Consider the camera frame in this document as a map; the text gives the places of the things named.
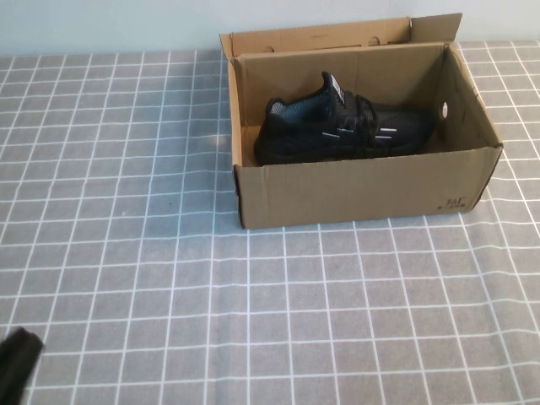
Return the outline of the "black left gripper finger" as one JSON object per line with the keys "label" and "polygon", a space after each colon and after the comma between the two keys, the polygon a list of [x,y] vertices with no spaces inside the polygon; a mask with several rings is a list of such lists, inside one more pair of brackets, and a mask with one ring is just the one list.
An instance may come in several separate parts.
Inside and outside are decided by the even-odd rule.
{"label": "black left gripper finger", "polygon": [[44,343],[20,327],[1,341],[1,405],[19,405]]}

